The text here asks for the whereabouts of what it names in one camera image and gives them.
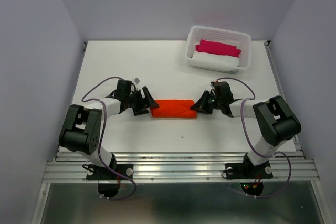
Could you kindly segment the orange t shirt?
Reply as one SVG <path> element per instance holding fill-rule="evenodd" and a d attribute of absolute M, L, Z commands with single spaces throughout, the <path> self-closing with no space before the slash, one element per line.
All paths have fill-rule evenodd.
<path fill-rule="evenodd" d="M 151 108 L 154 118 L 195 119 L 197 112 L 191 110 L 195 104 L 193 100 L 156 100 L 158 108 Z"/>

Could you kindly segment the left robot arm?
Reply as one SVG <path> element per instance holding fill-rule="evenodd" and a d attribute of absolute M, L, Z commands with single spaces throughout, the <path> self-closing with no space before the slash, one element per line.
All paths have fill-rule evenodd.
<path fill-rule="evenodd" d="M 69 107 L 59 135 L 59 146 L 83 156 L 87 180 L 131 181 L 132 164 L 117 164 L 116 156 L 102 146 L 102 136 L 107 118 L 132 109 L 135 116 L 148 114 L 159 105 L 147 87 L 117 88 L 102 100 L 87 99 L 86 106 L 73 104 Z"/>

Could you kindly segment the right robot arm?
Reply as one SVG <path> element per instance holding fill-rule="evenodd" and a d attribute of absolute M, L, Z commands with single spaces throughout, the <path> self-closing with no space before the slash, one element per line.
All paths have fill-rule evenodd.
<path fill-rule="evenodd" d="M 285 141 L 301 132 L 301 124 L 283 97 L 275 96 L 267 101 L 234 99 L 232 93 L 225 95 L 204 91 L 201 98 L 191 106 L 192 111 L 212 114 L 220 110 L 231 118 L 240 118 L 250 151 L 241 163 L 226 163 L 223 177 L 226 179 L 252 179 L 257 176 L 272 178 L 269 160 L 278 153 Z M 257 143 L 248 137 L 245 119 L 255 119 L 261 132 Z"/>

